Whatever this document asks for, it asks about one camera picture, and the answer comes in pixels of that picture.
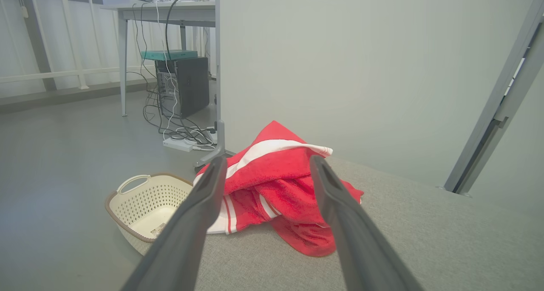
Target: beige plastic basket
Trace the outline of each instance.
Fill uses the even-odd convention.
[[[146,178],[144,183],[122,192],[132,181],[142,178]],[[105,209],[128,242],[145,255],[192,189],[190,181],[171,174],[137,175],[108,196]]]

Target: gray floor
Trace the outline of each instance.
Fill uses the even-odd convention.
[[[0,115],[0,290],[117,290],[141,256],[104,209],[131,176],[193,180],[206,152],[162,146],[145,92]],[[190,118],[213,124],[213,106]]]

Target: red and white cloth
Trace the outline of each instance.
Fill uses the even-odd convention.
[[[303,254],[334,252],[332,231],[319,213],[309,170],[309,158],[315,154],[328,157],[332,149],[307,144],[280,123],[270,123],[249,147],[227,159],[225,196],[208,233],[231,234],[270,221],[280,237]],[[363,192],[342,182],[361,202]]]

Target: brown basket rim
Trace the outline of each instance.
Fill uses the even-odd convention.
[[[181,177],[178,177],[176,175],[173,175],[173,174],[170,174],[170,173],[157,173],[157,174],[153,174],[153,175],[150,175],[151,177],[155,177],[155,176],[162,176],[162,175],[165,175],[165,176],[170,176],[170,177],[173,177],[173,178],[176,178],[176,179],[179,179],[180,181],[183,181],[184,183],[187,183],[191,186],[193,186],[193,183],[191,183],[190,181],[187,181],[186,179],[184,178],[181,178]],[[111,202],[111,200],[117,195],[117,191],[116,192],[112,192],[106,199],[105,199],[105,210],[108,212],[109,216],[111,217],[111,219],[113,219],[115,221],[115,223],[117,223],[117,225],[119,225],[121,228],[123,228],[125,231],[127,231],[128,233],[130,233],[131,235],[133,235],[134,237],[138,238],[138,240],[141,240],[145,243],[153,243],[155,242],[155,239],[151,239],[150,237],[144,237],[142,235],[140,235],[139,233],[136,233],[133,229],[131,229],[130,227],[128,227],[128,225],[126,225],[123,221],[121,221],[119,218],[117,218],[117,216],[113,213],[113,211],[111,210],[110,206],[109,206],[109,203]]]

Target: green box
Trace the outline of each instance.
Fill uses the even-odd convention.
[[[166,59],[164,58],[164,51],[141,51],[140,54],[142,55],[142,59],[155,61],[192,59],[198,57],[198,52],[191,50],[170,50],[171,58],[168,58],[167,51]]]

